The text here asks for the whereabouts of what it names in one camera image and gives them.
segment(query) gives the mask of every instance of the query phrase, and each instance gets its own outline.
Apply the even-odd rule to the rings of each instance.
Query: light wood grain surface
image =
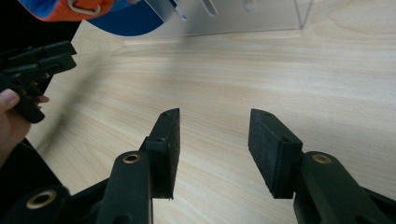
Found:
[[[304,151],[334,155],[396,199],[396,1],[314,1],[305,28],[132,40],[83,22],[75,69],[57,75],[28,139],[79,192],[180,108],[175,199],[155,223],[296,223],[248,152],[251,108],[274,113]]]

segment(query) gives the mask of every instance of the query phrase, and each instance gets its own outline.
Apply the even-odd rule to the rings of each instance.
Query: blue object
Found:
[[[55,8],[58,0],[20,0],[20,2],[37,17],[46,18]]]
[[[125,36],[144,35],[163,24],[146,1],[133,5],[126,0],[115,0],[107,14],[88,22],[111,34]]]

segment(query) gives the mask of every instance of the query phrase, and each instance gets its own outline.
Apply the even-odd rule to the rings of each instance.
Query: transparent container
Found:
[[[312,0],[145,0],[163,20],[133,38],[302,29]]]

